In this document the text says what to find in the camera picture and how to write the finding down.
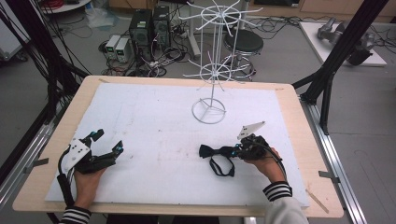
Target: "floor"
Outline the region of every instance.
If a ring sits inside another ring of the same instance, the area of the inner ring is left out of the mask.
[[[89,29],[82,10],[65,13],[59,17],[61,26],[73,33],[64,37],[92,74],[106,69],[106,60],[98,46],[112,34],[124,33],[129,20],[116,19],[111,28]],[[378,24],[378,31],[391,29],[396,36],[396,26]],[[211,39],[205,39],[210,48]],[[59,39],[54,39],[62,54]],[[396,57],[385,48],[375,51],[387,62],[385,67],[342,66],[332,87],[329,114],[329,132],[346,170],[350,184],[358,198],[368,223],[396,223]],[[320,68],[320,61],[303,32],[285,26],[274,38],[264,40],[262,54],[251,58],[257,69],[253,81],[293,83]],[[182,70],[196,73],[189,63],[175,63],[166,67],[164,77],[183,78]],[[18,144],[33,120],[47,101],[46,82],[31,61],[12,61],[0,67],[0,164]],[[306,87],[297,90],[304,92]],[[14,195],[0,211],[1,223],[50,222],[45,214],[21,213],[12,210]],[[166,223],[170,217],[162,217]],[[310,223],[349,223],[347,215],[339,219],[310,218]],[[102,215],[93,215],[92,223],[105,223]],[[221,223],[242,223],[239,217],[222,217]]]

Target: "person's right hand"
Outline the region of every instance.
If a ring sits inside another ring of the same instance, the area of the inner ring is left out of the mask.
[[[271,147],[271,149],[280,158],[279,153],[273,147]],[[270,153],[267,153],[266,157],[260,160],[245,160],[245,162],[255,165],[261,173],[268,177],[271,183],[277,181],[286,181],[285,176],[283,176],[282,170]]]

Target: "black stool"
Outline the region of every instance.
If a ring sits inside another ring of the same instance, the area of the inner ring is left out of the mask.
[[[248,77],[251,81],[251,76],[256,74],[256,70],[253,67],[253,63],[244,56],[260,54],[262,47],[264,46],[264,42],[259,35],[248,30],[239,30],[236,43],[235,30],[232,30],[232,35],[233,36],[230,36],[229,33],[226,33],[226,36],[224,37],[224,46],[229,51],[233,51],[233,45],[235,44],[235,55],[228,56],[224,60],[228,60],[227,65],[230,66],[232,61],[232,58],[230,57],[234,57],[231,68],[240,69],[240,71],[235,71],[233,77]]]

